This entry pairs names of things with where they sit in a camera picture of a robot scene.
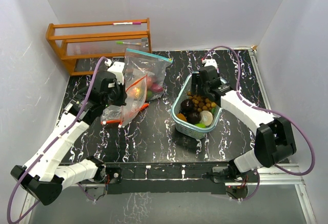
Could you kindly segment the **longan bunch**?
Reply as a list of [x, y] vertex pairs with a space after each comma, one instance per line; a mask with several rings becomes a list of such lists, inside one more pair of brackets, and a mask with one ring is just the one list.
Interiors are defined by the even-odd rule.
[[205, 96], [200, 96], [193, 94], [191, 92], [187, 93], [188, 100], [192, 102], [192, 107], [194, 111], [210, 111], [214, 112], [217, 107], [217, 104], [213, 101], [210, 101], [209, 98]]

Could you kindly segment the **magenta round fruit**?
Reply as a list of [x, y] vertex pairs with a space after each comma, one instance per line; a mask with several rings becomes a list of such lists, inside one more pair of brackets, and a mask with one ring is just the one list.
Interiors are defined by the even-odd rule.
[[153, 93], [160, 93], [163, 91], [163, 88], [161, 85], [157, 84], [157, 83], [153, 83], [152, 86], [150, 87], [150, 90]]

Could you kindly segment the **blue-zipper clear bag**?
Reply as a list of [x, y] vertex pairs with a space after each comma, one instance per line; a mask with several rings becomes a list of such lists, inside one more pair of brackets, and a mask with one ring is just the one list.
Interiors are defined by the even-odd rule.
[[[125, 52], [125, 80], [129, 83], [132, 79], [139, 76], [151, 76], [154, 83], [162, 86], [166, 76], [166, 68], [173, 63], [171, 58], [166, 58], [156, 54], [127, 49]], [[153, 93], [153, 97], [148, 100], [160, 98], [163, 91]]]

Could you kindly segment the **orange fruit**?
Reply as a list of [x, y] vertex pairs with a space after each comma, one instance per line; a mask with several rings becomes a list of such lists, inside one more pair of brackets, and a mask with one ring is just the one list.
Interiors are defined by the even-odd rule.
[[187, 118], [182, 113], [178, 113], [176, 116], [178, 119], [187, 122]]

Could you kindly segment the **light blue plastic basket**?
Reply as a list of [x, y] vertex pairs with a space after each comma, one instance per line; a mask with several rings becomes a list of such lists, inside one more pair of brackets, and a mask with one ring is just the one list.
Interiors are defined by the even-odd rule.
[[178, 132], [194, 139], [202, 139], [215, 129], [218, 124], [222, 108], [194, 94], [192, 91], [192, 77], [198, 74], [193, 72], [188, 75], [183, 83], [180, 93], [173, 102], [171, 117]]

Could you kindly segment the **orange-zipper clear bag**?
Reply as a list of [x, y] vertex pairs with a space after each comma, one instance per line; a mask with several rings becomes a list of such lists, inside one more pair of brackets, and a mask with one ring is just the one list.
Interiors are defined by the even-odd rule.
[[146, 102], [147, 97], [147, 75], [139, 76], [132, 79], [126, 87], [127, 98], [125, 106], [108, 106], [101, 118], [103, 126], [109, 124], [117, 124], [119, 128], [128, 125], [137, 114], [147, 108], [149, 104]]

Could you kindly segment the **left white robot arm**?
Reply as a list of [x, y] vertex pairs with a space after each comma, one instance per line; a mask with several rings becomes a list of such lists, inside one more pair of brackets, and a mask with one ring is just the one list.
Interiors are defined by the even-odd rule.
[[127, 95], [124, 75], [119, 71], [99, 71], [71, 99], [59, 123], [23, 166], [14, 166], [11, 175], [28, 193], [47, 206], [62, 190], [83, 180], [101, 182], [106, 176], [105, 163], [89, 156], [81, 162], [62, 167], [60, 163], [75, 141], [103, 114], [109, 105], [123, 106]]

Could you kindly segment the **green yellow mango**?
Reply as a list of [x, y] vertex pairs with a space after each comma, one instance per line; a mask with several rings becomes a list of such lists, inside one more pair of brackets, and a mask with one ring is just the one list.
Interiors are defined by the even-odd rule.
[[142, 98], [146, 94], [146, 101], [150, 100], [153, 97], [153, 92], [146, 90], [145, 88], [135, 87], [133, 88], [133, 93], [135, 98]]

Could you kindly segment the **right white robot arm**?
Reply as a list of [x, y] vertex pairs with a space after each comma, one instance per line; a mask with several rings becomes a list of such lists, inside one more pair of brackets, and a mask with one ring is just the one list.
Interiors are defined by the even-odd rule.
[[241, 181], [248, 171], [269, 168], [296, 153], [290, 121], [258, 110], [229, 84], [223, 84], [215, 67], [202, 67], [193, 73], [191, 90], [232, 113], [255, 135], [254, 149], [230, 160], [221, 175]]

